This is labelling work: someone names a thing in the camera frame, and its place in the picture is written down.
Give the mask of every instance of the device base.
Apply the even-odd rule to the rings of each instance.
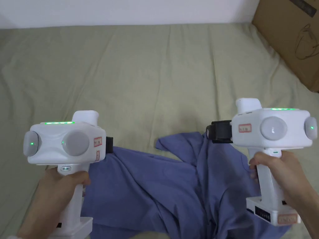
[[[77,228],[67,233],[54,231],[48,239],[85,239],[92,231],[92,217],[80,217],[80,224]]]
[[[287,226],[300,223],[298,213],[288,205],[281,205],[276,210],[267,208],[261,197],[246,198],[247,210],[274,226]]]

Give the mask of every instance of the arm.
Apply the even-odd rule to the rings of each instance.
[[[312,239],[319,238],[319,196],[313,190],[296,206]]]
[[[319,238],[319,196],[307,180],[297,157],[288,151],[282,151],[281,158],[258,152],[249,163],[251,169],[259,164],[269,167],[284,191],[287,204],[298,212],[311,238]]]
[[[28,214],[17,233],[23,239],[46,239],[56,228],[78,184],[89,185],[87,172],[62,176],[56,168],[48,169],[40,180]]]

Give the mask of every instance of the white handheld device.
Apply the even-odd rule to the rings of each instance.
[[[249,157],[264,152],[281,157],[281,150],[310,147],[317,138],[317,121],[305,110],[262,108],[258,99],[236,101],[238,114],[232,120],[208,126],[213,143],[234,143],[247,147]],[[300,216],[285,202],[283,192],[270,169],[257,166],[261,197],[246,199],[247,210],[274,226],[300,223]]]
[[[90,163],[103,160],[113,150],[113,138],[97,126],[98,117],[96,111],[76,111],[69,122],[33,125],[23,144],[28,162],[58,165],[62,175],[88,171]],[[82,192],[83,185],[77,185],[51,239],[84,239],[91,233],[93,218],[80,217]]]

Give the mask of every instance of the wrinkled fabric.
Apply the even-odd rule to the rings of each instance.
[[[260,195],[247,158],[230,144],[198,132],[158,139],[156,148],[182,160],[114,147],[91,164],[82,216],[93,217],[92,239],[129,238],[143,231],[171,239],[280,238],[274,227],[246,210]]]

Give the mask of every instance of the white wall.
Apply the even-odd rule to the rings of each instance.
[[[250,22],[259,0],[0,0],[0,28]]]

